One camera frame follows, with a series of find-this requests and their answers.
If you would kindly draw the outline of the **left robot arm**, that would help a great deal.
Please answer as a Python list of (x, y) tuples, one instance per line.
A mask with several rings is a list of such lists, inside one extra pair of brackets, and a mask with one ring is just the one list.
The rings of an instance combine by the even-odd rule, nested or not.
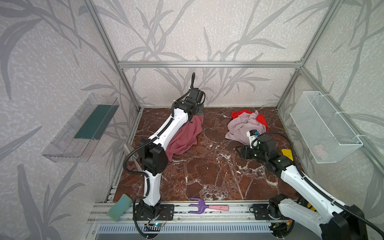
[(169, 158), (167, 147), (172, 138), (193, 117), (201, 116), (204, 111), (205, 93), (197, 88), (189, 91), (173, 102), (171, 114), (165, 123), (139, 146), (139, 157), (145, 177), (144, 196), (138, 203), (137, 213), (144, 218), (153, 219), (161, 210), (161, 178)]

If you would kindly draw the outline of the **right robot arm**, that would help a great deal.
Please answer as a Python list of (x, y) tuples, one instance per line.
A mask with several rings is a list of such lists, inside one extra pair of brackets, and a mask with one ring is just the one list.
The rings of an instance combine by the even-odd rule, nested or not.
[(264, 134), (251, 137), (248, 146), (238, 146), (242, 159), (254, 160), (300, 195), (294, 201), (281, 194), (269, 200), (267, 213), (274, 220), (290, 220), (304, 226), (323, 240), (366, 240), (367, 224), (357, 206), (338, 202), (297, 166), (294, 157), (278, 153), (275, 141)]

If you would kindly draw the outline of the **dark pink ribbed cloth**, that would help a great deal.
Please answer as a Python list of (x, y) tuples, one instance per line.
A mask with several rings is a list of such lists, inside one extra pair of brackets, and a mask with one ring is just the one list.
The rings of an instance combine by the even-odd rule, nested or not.
[(174, 155), (182, 155), (193, 145), (197, 144), (197, 136), (202, 132), (204, 122), (203, 116), (194, 116), (192, 123), (186, 122), (174, 135), (166, 149), (169, 162), (173, 161)]

